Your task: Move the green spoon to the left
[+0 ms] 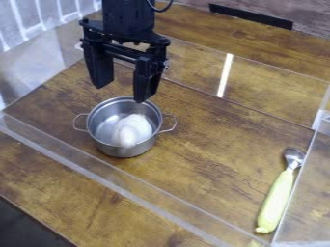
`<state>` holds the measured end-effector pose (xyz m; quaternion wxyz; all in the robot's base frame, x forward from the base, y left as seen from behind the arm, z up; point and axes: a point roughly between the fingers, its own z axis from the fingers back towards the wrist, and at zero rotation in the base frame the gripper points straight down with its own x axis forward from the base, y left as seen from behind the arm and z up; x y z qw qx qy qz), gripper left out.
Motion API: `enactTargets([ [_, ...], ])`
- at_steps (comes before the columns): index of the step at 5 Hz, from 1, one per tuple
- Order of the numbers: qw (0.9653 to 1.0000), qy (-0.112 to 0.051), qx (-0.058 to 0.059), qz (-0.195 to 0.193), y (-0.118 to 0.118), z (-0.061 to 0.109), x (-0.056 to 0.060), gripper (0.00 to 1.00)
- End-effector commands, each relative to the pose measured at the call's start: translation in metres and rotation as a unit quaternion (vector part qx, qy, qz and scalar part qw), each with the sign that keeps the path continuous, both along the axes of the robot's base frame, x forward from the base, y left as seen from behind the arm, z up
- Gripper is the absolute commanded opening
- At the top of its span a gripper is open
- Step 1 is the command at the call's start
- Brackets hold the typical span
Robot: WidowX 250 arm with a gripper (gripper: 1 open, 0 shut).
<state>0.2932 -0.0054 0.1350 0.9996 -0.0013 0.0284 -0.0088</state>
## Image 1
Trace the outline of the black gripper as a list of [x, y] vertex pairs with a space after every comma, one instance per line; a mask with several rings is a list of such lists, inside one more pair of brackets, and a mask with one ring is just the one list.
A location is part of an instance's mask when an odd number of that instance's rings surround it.
[[136, 103], [157, 91], [165, 68], [168, 39], [154, 29], [154, 15], [170, 7], [156, 0], [101, 0], [101, 19], [82, 18], [81, 47], [90, 82], [100, 89], [113, 81], [113, 59], [134, 62], [132, 91]]

